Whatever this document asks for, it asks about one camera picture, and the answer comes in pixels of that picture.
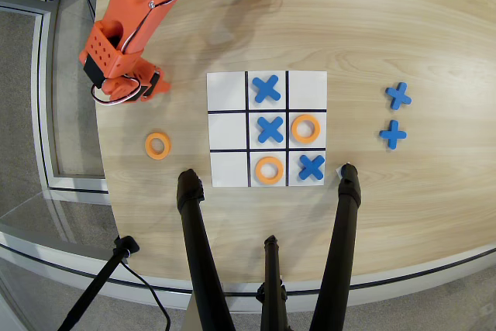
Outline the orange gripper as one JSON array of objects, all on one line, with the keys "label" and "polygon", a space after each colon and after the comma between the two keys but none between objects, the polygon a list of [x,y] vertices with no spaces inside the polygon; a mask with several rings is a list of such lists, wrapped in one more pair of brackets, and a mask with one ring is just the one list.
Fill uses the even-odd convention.
[{"label": "orange gripper", "polygon": [[130,73],[104,80],[101,90],[109,100],[100,100],[100,103],[146,102],[170,89],[171,84],[161,79],[161,69],[140,57]]}]

